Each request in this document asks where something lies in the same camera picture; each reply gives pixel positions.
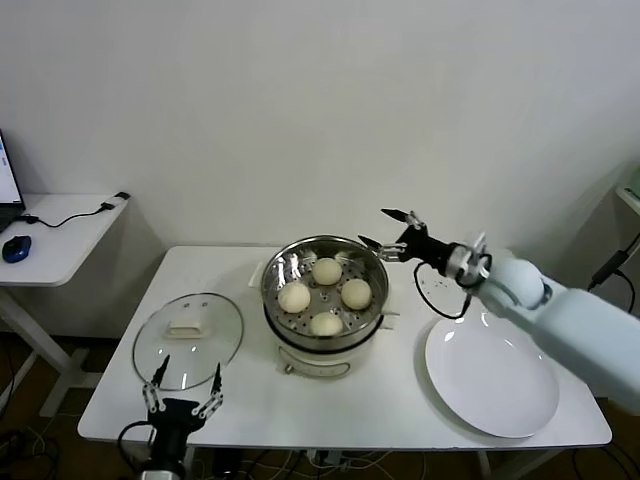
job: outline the white plate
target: white plate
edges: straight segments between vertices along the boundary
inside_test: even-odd
[[[463,420],[498,437],[529,437],[553,418],[558,381],[533,341],[474,302],[464,319],[440,320],[426,344],[436,390]]]

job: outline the floor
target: floor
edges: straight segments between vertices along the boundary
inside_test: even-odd
[[[0,334],[0,341],[7,347],[11,355],[14,368],[20,364],[30,353],[17,336]],[[62,340],[61,345],[65,350],[72,351],[78,346],[88,346],[91,353],[85,364],[88,371],[103,371],[113,354],[115,342],[112,341],[78,341],[73,343]],[[10,373],[6,359],[0,360],[0,385],[10,383]],[[10,429],[21,430],[27,440],[26,452],[31,453],[34,448],[36,433],[52,438],[58,444],[59,461],[57,464],[57,478],[62,480],[93,479],[116,480],[120,478],[133,478],[128,467],[121,460],[113,444],[90,442],[82,439],[77,433],[79,417],[91,397],[91,392],[83,390],[71,391],[60,409],[59,415],[53,419],[45,419],[38,416],[38,411],[45,400],[49,389],[57,378],[56,372],[41,359],[38,359],[28,376],[16,389],[4,417],[0,421],[0,432]],[[602,408],[614,431],[614,441],[621,446],[637,463],[640,463],[640,417],[626,415],[607,402],[602,403]],[[47,450],[55,456],[55,449],[51,442],[47,442]],[[255,459],[260,451],[242,452],[245,461],[241,464],[243,470],[251,468],[250,459]],[[503,452],[491,454],[490,460],[493,467],[499,466],[508,460],[516,452]],[[634,471],[634,466],[617,451],[626,469],[631,472],[631,478],[640,478],[640,471]],[[50,473],[51,460],[40,456],[13,462],[7,469],[4,459],[7,455],[6,439],[0,439],[0,480],[11,479],[45,479],[53,478]],[[229,458],[230,453],[224,450],[216,453],[219,459]],[[365,452],[352,452],[354,457],[365,456],[365,460],[354,460],[356,467],[369,467],[366,469],[340,470],[323,469],[320,471],[322,478],[331,479],[370,479],[384,480],[390,477],[395,480],[423,478],[423,461],[426,465],[427,479],[478,479],[480,473],[475,454],[472,452],[436,452],[421,454],[419,452],[394,452],[377,464],[383,468],[370,465],[372,460],[379,459],[383,453],[367,454]],[[211,476],[214,452],[211,450],[199,450],[194,462],[193,475],[195,479],[204,479]],[[269,452],[262,455],[259,466],[251,471],[254,480],[275,480],[274,475],[278,469],[269,466],[281,467],[289,458],[288,466],[296,464],[297,452]],[[602,449],[584,449],[576,455],[576,462],[584,480],[607,478],[611,480],[628,478],[619,465]],[[8,472],[10,476],[3,476],[1,472]],[[311,466],[302,456],[297,462],[295,471],[288,478],[317,478],[319,471]],[[278,480],[287,479],[287,474],[281,472]],[[544,464],[526,477],[535,479],[576,479],[580,477],[572,466],[572,452],[565,451]]]

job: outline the steamed bun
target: steamed bun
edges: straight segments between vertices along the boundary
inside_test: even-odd
[[[318,337],[332,337],[342,331],[343,323],[340,317],[331,312],[322,312],[311,319],[309,328]]]
[[[287,313],[300,313],[311,303],[311,293],[300,282],[287,283],[278,293],[278,305]]]
[[[354,278],[342,287],[342,302],[352,310],[363,310],[371,303],[371,287],[364,280]]]
[[[311,275],[318,285],[333,285],[342,276],[342,267],[333,258],[321,258],[311,269]]]

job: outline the laptop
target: laptop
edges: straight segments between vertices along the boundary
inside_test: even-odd
[[[9,152],[0,130],[0,232],[24,212],[24,199],[11,167]]]

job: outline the glass lid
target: glass lid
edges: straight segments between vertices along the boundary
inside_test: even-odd
[[[185,390],[211,379],[227,365],[242,341],[240,309],[216,293],[176,298],[155,312],[138,332],[133,365],[150,382],[167,356],[160,390]]]

